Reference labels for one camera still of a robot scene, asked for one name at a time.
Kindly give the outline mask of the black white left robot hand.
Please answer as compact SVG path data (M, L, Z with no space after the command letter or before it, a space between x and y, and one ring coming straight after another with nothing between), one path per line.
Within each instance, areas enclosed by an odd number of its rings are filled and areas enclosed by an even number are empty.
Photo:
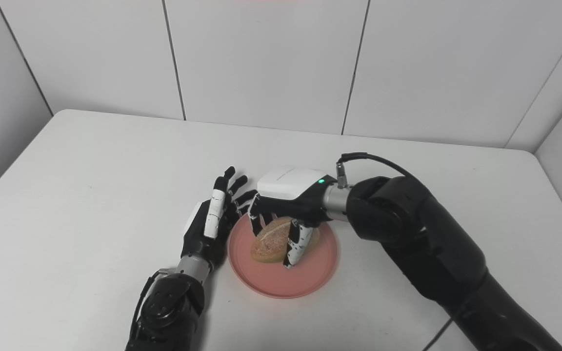
M228 167L216 178L211 197L197 205L186 227L181 257L202 258L211 270L223 263L230 231L256 195L256 190L249 190L237 196L248 177L235 175L236 168Z

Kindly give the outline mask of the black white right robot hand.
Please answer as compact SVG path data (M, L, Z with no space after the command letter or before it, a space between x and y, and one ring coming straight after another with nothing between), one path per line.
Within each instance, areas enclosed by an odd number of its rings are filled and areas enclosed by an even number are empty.
M333 218L325 208L325 194L337 181L324 171L282 167L266 173L256 186L248 218L258 236L273 217L289 217L290 230L283 266L294 268L306 252L313 231Z

